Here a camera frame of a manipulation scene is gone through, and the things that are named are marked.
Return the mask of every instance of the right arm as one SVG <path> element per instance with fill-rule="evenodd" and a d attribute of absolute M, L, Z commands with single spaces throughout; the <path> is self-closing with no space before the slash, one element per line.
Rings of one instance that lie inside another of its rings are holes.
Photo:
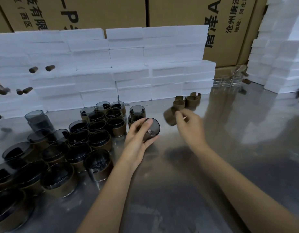
<path fill-rule="evenodd" d="M 252 233 L 298 233 L 299 219 L 225 162 L 206 143 L 202 119 L 190 110 L 176 112 L 178 130 L 201 167 L 222 189 Z"/>

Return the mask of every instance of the stack of white boxes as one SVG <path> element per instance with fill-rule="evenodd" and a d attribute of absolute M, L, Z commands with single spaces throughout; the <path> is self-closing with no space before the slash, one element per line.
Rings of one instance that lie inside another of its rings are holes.
<path fill-rule="evenodd" d="M 207 32 L 192 25 L 107 29 L 107 39 L 100 28 L 0 34 L 0 82 L 11 89 L 0 95 L 0 114 L 208 94 L 216 64 L 202 60 Z"/>
<path fill-rule="evenodd" d="M 299 89 L 299 0 L 268 0 L 247 73 L 275 93 Z"/>

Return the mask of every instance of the person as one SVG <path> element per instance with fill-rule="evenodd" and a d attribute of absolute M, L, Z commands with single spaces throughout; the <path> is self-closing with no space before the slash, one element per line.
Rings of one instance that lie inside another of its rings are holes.
<path fill-rule="evenodd" d="M 125 199 L 132 174 L 143 159 L 148 146 L 159 136 L 143 143 L 152 120 L 140 119 L 131 125 L 121 157 L 93 203 L 77 233 L 115 233 L 119 231 Z M 252 233 L 298 233 L 299 219 L 260 190 L 231 165 L 217 155 L 206 143 L 203 121 L 190 110 L 176 112 L 180 135 L 195 153 L 201 168 L 211 176 L 225 193 Z"/>

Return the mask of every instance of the shiny table surface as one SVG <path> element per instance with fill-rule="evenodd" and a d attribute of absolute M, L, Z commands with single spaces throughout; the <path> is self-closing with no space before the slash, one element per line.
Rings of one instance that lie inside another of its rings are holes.
<path fill-rule="evenodd" d="M 252 83 L 246 94 L 235 88 L 213 88 L 202 95 L 196 113 L 204 118 L 209 145 L 259 188 L 299 216 L 299 103 L 295 94 L 264 90 Z M 160 139 L 149 147 L 132 177 L 120 232 L 248 232 L 217 185 L 198 167 L 176 126 L 163 119 L 173 99 L 131 103 L 143 105 L 147 117 L 161 125 Z M 49 112 L 56 129 L 80 119 L 79 109 Z M 31 133 L 24 118 L 0 121 L 1 154 Z M 125 137 L 113 139 L 116 163 Z M 75 232 L 103 183 L 80 174 L 77 189 L 55 199 L 42 194 L 28 222 L 15 232 Z"/>

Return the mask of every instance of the left hand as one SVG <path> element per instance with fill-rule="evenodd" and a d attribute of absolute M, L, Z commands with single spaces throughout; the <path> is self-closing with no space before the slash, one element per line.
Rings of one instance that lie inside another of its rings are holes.
<path fill-rule="evenodd" d="M 143 143 L 143 137 L 153 122 L 152 119 L 149 119 L 143 124 L 145 120 L 146 118 L 139 119 L 131 125 L 126 136 L 124 151 L 120 157 L 131 165 L 133 172 L 141 163 L 147 147 L 159 138 L 159 135 L 157 135 Z"/>

